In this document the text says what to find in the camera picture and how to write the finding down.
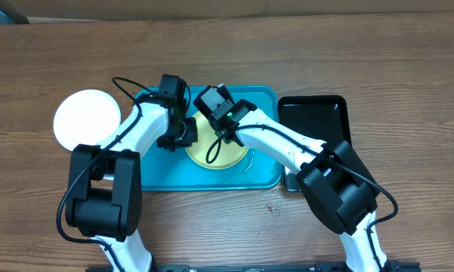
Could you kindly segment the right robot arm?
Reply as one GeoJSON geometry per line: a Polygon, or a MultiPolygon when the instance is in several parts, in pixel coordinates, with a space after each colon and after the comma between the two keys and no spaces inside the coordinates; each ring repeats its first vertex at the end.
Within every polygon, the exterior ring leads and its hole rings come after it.
{"type": "Polygon", "coordinates": [[[224,85],[206,87],[194,106],[218,139],[258,150],[294,176],[317,219],[338,234],[352,271],[383,271],[388,260],[375,230],[382,188],[350,144],[331,144],[279,124],[247,100],[235,101],[224,85]]]}

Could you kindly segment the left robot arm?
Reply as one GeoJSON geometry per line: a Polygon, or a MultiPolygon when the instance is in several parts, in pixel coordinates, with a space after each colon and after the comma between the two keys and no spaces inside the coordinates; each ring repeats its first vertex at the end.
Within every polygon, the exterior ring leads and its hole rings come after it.
{"type": "Polygon", "coordinates": [[[145,88],[132,100],[130,116],[108,138],[72,151],[57,231],[72,243],[98,244],[110,271],[153,269],[137,229],[141,159],[152,145],[174,152],[197,141],[196,120],[187,116],[191,98],[183,79],[164,74],[157,91],[145,88]]]}

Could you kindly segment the white plate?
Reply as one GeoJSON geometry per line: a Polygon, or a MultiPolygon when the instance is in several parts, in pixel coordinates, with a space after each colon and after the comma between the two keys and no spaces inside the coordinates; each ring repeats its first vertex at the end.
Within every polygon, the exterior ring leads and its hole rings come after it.
{"type": "Polygon", "coordinates": [[[66,98],[54,115],[53,131],[59,144],[72,151],[79,144],[94,145],[120,125],[116,100],[104,91],[85,89],[66,98]]]}

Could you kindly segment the yellow-green plate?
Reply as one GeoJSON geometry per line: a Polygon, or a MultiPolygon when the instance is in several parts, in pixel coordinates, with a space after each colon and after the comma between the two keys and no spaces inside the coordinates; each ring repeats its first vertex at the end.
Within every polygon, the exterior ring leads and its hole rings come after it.
{"type": "Polygon", "coordinates": [[[224,169],[237,164],[247,154],[248,147],[241,147],[235,142],[225,144],[222,141],[218,157],[213,163],[208,164],[205,159],[207,151],[218,136],[200,112],[193,114],[193,117],[196,120],[198,139],[191,147],[187,147],[186,151],[196,164],[208,169],[224,169]]]}

